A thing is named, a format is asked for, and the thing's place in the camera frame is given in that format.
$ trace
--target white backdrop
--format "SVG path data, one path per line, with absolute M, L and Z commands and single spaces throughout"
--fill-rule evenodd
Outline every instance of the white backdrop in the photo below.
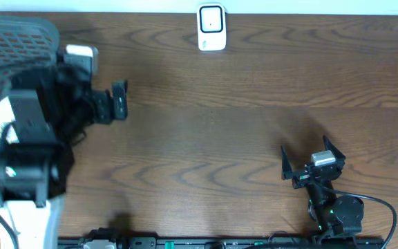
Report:
M 0 10 L 193 13 L 201 0 L 0 0 Z M 398 0 L 221 0 L 228 13 L 398 15 Z

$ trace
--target white rectangular object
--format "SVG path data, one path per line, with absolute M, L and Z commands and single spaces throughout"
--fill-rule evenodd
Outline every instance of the white rectangular object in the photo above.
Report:
M 219 3 L 199 6 L 198 47 L 202 51 L 222 50 L 227 45 L 225 9 Z

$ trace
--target wood grain surface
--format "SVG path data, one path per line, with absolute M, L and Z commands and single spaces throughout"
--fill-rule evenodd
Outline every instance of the wood grain surface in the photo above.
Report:
M 347 157 L 334 187 L 398 213 L 398 17 L 227 15 L 226 49 L 203 53 L 195 15 L 13 15 L 98 47 L 95 88 L 129 79 L 127 121 L 89 127 L 74 148 L 60 236 L 317 230 L 279 148 L 299 167 L 323 134 Z M 390 210 L 365 205 L 362 235 L 386 237 Z

